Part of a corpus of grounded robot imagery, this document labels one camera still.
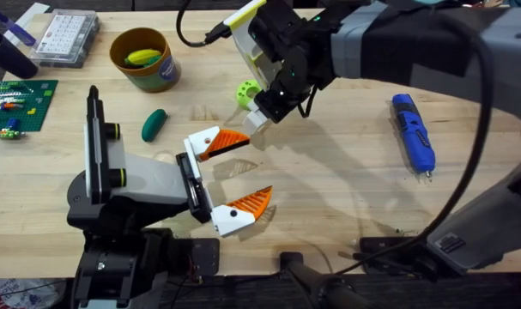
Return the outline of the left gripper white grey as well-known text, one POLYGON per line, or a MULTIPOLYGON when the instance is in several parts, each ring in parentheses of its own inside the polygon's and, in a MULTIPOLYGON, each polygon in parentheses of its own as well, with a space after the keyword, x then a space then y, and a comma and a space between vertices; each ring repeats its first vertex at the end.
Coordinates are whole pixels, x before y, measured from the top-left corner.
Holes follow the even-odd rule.
POLYGON ((187 154, 178 154, 173 164, 127 153, 122 142, 110 142, 109 163, 126 171, 126 186, 113 189, 107 202, 94 204, 87 194, 85 173, 78 174, 68 189, 67 222, 82 231, 139 231, 189 211, 201 223, 211 220, 218 234, 227 237, 253 225, 264 214, 273 187, 210 211, 205 189, 193 178, 187 155, 207 161, 249 143, 246 134, 214 126, 189 135, 184 140, 187 154))

